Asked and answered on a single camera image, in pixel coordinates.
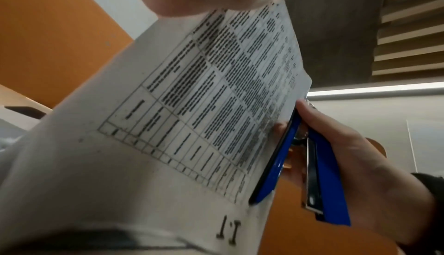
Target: fluorescent light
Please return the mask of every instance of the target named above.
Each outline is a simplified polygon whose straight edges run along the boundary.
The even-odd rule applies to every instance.
[[[415,83],[415,84],[404,84],[404,85],[379,86],[379,87],[351,88],[351,89],[341,89],[341,90],[312,91],[307,94],[307,97],[343,95],[343,94],[396,92],[396,91],[407,91],[407,90],[427,90],[427,89],[440,89],[440,88],[444,88],[444,81],[443,82],[428,82],[428,83]]]

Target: sleeve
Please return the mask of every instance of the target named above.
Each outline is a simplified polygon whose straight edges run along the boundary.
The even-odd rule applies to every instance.
[[[437,202],[436,215],[434,216],[432,225],[417,243],[410,246],[398,244],[398,246],[406,255],[427,255],[435,254],[435,250],[444,251],[444,179],[419,173],[414,173],[413,175],[421,181],[435,197]]]

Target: paper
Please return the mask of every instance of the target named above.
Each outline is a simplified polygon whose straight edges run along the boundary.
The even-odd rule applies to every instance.
[[[310,85],[284,3],[157,21],[0,155],[0,248],[119,223],[255,254],[272,195],[248,198]]]

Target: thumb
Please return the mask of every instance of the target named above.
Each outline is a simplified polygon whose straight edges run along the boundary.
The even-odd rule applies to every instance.
[[[335,119],[311,107],[304,100],[296,102],[296,109],[302,120],[312,129],[319,132],[329,142],[333,142],[350,132],[350,128]]]

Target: stapler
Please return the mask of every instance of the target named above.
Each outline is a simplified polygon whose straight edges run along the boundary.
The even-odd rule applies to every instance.
[[[318,221],[350,226],[333,149],[321,134],[302,121],[296,109],[249,199],[249,204],[261,202],[274,190],[292,145],[303,145],[307,149],[307,172],[302,178],[302,207],[314,212]]]

